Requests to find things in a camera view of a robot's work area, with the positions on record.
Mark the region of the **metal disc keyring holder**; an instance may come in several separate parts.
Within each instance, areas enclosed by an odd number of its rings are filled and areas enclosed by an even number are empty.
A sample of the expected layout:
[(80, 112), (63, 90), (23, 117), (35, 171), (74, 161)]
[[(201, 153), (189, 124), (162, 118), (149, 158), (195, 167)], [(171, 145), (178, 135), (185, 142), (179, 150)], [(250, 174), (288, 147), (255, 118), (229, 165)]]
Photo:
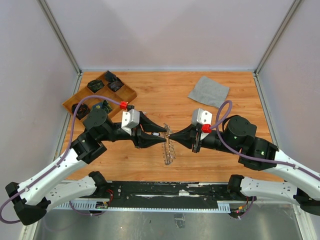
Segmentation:
[(166, 139), (166, 142), (162, 143), (162, 154), (163, 154), (163, 158), (164, 158), (164, 164), (166, 166), (169, 166), (176, 159), (173, 141), (169, 139), (170, 134), (172, 134), (173, 132), (168, 124), (164, 123), (163, 125), (164, 125), (163, 127), (165, 128), (166, 132), (162, 132), (161, 137)]

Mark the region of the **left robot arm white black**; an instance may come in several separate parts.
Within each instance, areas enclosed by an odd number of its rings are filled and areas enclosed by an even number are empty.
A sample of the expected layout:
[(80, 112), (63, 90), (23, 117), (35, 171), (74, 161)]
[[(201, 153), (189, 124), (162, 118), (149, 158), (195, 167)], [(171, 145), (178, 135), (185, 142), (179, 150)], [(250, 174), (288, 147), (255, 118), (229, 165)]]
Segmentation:
[(24, 182), (11, 182), (5, 187), (23, 225), (39, 221), (56, 206), (75, 198), (101, 198), (107, 193), (107, 181), (98, 171), (76, 182), (60, 185), (73, 172), (91, 164), (106, 152), (104, 141), (130, 140), (138, 149), (166, 142), (160, 136), (166, 129), (135, 109), (124, 111), (121, 122), (112, 122), (103, 109), (95, 109), (88, 114), (83, 125), (84, 132), (54, 162)]

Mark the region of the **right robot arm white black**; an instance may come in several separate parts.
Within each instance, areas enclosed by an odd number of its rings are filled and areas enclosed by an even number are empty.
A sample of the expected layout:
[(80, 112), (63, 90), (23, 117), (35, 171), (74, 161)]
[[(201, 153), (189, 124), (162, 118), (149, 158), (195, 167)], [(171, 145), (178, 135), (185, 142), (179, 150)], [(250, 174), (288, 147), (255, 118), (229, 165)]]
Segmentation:
[(209, 127), (194, 121), (185, 129), (171, 134), (169, 139), (194, 153), (201, 148), (239, 153), (238, 162), (244, 167), (283, 179), (282, 182), (273, 182), (233, 174), (226, 188), (230, 199), (277, 199), (298, 205), (309, 214), (320, 214), (319, 173), (303, 167), (268, 140), (257, 137), (256, 125), (244, 117), (228, 117), (222, 123), (222, 131), (210, 130)]

